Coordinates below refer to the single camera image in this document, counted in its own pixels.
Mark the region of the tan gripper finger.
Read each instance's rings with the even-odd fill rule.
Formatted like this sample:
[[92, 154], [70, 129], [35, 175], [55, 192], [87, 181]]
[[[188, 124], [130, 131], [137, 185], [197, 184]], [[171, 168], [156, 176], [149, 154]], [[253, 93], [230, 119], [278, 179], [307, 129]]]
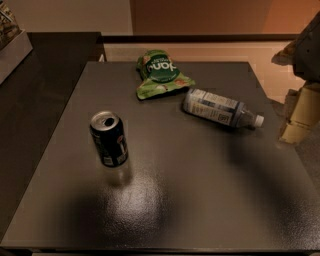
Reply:
[[284, 103], [284, 123], [279, 140], [300, 143], [320, 121], [320, 84], [306, 82], [299, 90], [290, 89]]

